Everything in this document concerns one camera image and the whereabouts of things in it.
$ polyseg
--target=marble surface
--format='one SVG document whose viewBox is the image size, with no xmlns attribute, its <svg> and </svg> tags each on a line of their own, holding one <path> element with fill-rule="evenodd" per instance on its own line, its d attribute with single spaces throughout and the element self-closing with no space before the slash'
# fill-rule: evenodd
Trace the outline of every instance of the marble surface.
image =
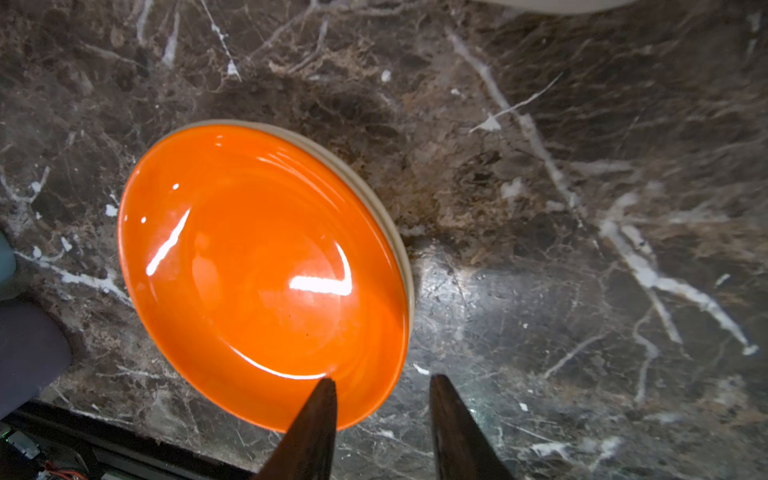
<svg viewBox="0 0 768 480">
<path fill-rule="evenodd" d="M 765 478 L 766 14 L 0 2 L 0 227 L 77 356 L 42 400 L 244 468 L 277 444 L 164 360 L 115 243 L 153 142 L 239 118 L 348 162 L 415 271 L 406 367 L 334 478 L 434 478 L 431 372 L 519 478 Z"/>
</svg>

